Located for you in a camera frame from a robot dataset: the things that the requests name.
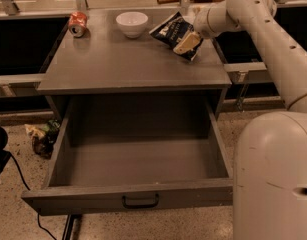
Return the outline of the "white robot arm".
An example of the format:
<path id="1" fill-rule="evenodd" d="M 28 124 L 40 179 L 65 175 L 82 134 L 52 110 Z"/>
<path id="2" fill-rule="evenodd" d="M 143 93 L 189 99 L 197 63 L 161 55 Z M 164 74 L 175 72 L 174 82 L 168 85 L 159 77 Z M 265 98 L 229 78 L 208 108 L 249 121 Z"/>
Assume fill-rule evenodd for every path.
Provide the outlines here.
<path id="1" fill-rule="evenodd" d="M 274 20 L 275 7 L 225 0 L 192 21 L 204 38 L 246 31 L 285 105 L 250 121 L 237 142 L 234 240 L 307 240 L 307 52 Z"/>

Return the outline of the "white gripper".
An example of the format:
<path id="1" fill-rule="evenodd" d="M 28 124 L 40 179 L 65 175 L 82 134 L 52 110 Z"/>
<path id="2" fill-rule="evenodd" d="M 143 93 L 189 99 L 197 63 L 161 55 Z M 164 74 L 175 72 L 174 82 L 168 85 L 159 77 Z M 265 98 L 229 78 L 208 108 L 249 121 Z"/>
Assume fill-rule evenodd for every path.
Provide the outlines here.
<path id="1" fill-rule="evenodd" d="M 173 49 L 176 54 L 182 55 L 191 51 L 200 43 L 200 36 L 204 39 L 209 39 L 212 37 L 213 31 L 209 25 L 208 19 L 209 11 L 210 9 L 207 7 L 199 7 L 194 11 L 195 18 L 193 27 L 195 32 L 189 32 L 181 39 L 181 41 Z"/>

